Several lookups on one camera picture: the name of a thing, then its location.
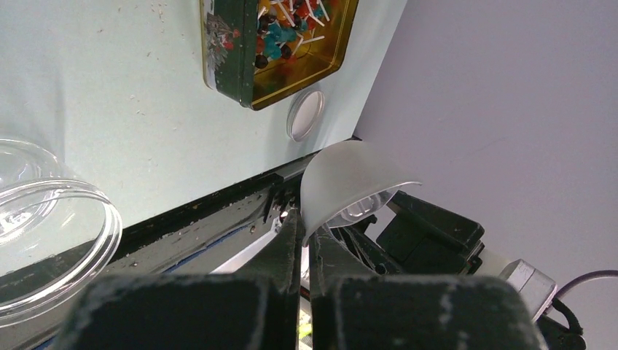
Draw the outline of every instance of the wall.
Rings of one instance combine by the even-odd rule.
[[[560,285],[618,268],[618,1],[409,0],[356,135]],[[615,347],[617,280],[564,301]]]

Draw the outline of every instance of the round lid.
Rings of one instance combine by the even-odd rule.
[[[324,111],[324,94],[308,89],[302,91],[292,102],[288,114],[288,136],[301,142],[309,135],[322,117]]]
[[[118,211],[53,154],[0,138],[0,327],[78,292],[120,241]]]

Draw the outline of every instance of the black cable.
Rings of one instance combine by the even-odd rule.
[[[579,320],[575,317],[573,311],[568,308],[560,299],[554,297],[552,299],[552,306],[556,309],[556,311],[560,312],[566,318],[568,322],[568,331],[570,333],[575,333],[577,335],[584,335],[584,329],[579,324]]]
[[[560,288],[558,293],[554,295],[556,299],[563,299],[566,293],[570,292],[574,287],[579,286],[582,283],[588,281],[594,281],[596,279],[609,279],[609,278],[618,278],[618,270],[600,270],[586,273],[585,275],[581,275],[577,277],[573,281],[565,284],[564,287]]]

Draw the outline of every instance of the purple wall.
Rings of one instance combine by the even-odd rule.
[[[617,269],[618,1],[409,0],[356,135],[560,285]],[[564,301],[615,347],[618,280]]]

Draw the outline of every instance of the metal tin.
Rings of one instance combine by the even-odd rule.
[[[343,63],[359,0],[323,0],[324,39],[300,47],[296,63],[276,60],[256,72],[258,0],[200,0],[204,81],[254,110],[263,109],[336,72]]]
[[[287,131],[290,139],[301,142],[322,119],[324,94],[308,88],[294,99],[288,113]]]

